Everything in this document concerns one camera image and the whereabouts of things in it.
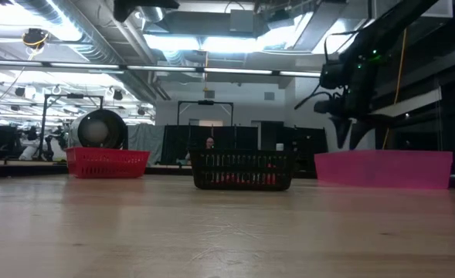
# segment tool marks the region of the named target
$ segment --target pink basket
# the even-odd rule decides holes
[[[69,172],[77,178],[138,178],[144,174],[149,156],[149,151],[98,147],[66,150]]]

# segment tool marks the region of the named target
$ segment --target table surface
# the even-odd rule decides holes
[[[0,179],[0,277],[455,277],[455,191]]]

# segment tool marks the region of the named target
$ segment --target person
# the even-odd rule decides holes
[[[212,149],[212,148],[214,148],[214,146],[215,146],[215,140],[213,139],[213,137],[212,136],[207,137],[206,142],[205,142],[205,149],[207,149],[207,150]],[[184,159],[186,160],[187,164],[191,163],[191,155],[189,154],[189,151]]]

